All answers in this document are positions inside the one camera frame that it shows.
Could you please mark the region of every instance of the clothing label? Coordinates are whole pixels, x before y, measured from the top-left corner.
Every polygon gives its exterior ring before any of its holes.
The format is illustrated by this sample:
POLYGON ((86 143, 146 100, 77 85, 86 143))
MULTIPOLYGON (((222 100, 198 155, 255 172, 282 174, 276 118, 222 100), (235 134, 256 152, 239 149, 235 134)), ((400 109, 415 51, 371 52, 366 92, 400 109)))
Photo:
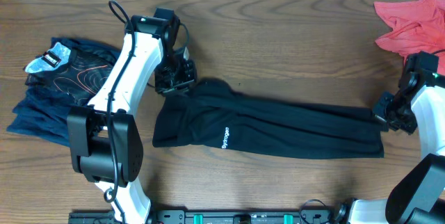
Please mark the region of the clothing label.
POLYGON ((222 147, 221 148, 227 148, 227 141, 229 140, 229 128, 226 127, 225 128, 225 133, 224 133, 224 140, 222 140, 222 147))
POLYGON ((61 61, 61 59, 57 55, 51 53, 50 51, 43 55, 42 60, 44 60, 52 67, 56 67, 61 61))

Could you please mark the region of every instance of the pink cloth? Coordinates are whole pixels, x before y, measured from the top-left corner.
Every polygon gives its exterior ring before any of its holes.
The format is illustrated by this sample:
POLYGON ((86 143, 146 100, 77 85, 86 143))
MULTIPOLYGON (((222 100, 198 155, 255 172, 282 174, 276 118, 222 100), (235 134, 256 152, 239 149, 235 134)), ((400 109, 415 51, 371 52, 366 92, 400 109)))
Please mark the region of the pink cloth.
MULTIPOLYGON (((445 49, 445 0, 400 3, 375 2, 375 11, 393 31, 375 43, 385 50, 409 54, 445 49)), ((445 74, 445 52, 439 56, 438 73, 445 74)))

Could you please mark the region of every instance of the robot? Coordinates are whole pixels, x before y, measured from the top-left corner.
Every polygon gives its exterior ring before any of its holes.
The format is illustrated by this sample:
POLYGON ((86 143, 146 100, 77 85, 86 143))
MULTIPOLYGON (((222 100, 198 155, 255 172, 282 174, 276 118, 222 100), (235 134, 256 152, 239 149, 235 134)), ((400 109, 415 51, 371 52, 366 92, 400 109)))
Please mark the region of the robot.
POLYGON ((423 160, 388 199, 352 199, 334 213, 304 206, 293 212, 154 211, 138 178, 143 160, 134 120, 138 104, 152 73, 155 91, 162 96, 186 92, 197 73, 186 44, 173 49, 183 25, 173 10, 157 8, 153 17, 129 19, 117 2, 111 0, 109 6, 125 24, 122 52, 100 92, 87 107, 74 107, 67 124, 74 171, 104 192, 113 211, 71 213, 69 223, 445 223, 445 203, 439 199, 445 187, 445 77, 437 73, 439 58, 425 52, 408 57, 400 90, 384 93, 373 108, 376 118, 394 131, 412 134, 419 128, 423 160), (103 129, 108 138, 99 137, 103 129))

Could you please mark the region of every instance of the wood grain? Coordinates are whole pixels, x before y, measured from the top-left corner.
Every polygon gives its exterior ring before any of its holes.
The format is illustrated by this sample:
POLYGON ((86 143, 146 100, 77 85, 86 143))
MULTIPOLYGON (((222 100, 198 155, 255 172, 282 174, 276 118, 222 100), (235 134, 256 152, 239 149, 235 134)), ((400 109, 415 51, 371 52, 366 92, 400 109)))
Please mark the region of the wood grain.
MULTIPOLYGON (((22 68, 52 36, 117 47, 122 24, 108 0, 0 0, 0 221, 66 223, 75 209, 108 209, 102 193, 76 174, 70 151, 5 132, 23 97, 22 68)), ((218 77, 250 95, 288 101, 372 106, 396 91, 401 58, 374 40, 389 31, 374 1, 118 0, 130 14, 175 9, 191 32, 201 77, 218 77)), ((293 209, 311 198, 385 198, 419 162, 419 137, 382 134, 384 159, 312 161, 209 147, 153 148, 163 98, 150 88, 136 122, 144 142, 140 174, 155 206, 189 209, 293 209)))

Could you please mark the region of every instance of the logo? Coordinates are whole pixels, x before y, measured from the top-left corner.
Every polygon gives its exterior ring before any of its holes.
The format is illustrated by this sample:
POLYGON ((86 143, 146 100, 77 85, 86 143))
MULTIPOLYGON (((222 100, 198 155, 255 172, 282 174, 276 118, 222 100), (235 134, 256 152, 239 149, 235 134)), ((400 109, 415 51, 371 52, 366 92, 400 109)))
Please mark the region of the logo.
POLYGON ((221 148, 227 148, 227 140, 229 139, 229 128, 226 127, 225 128, 225 133, 224 133, 224 140, 222 140, 222 147, 221 148))

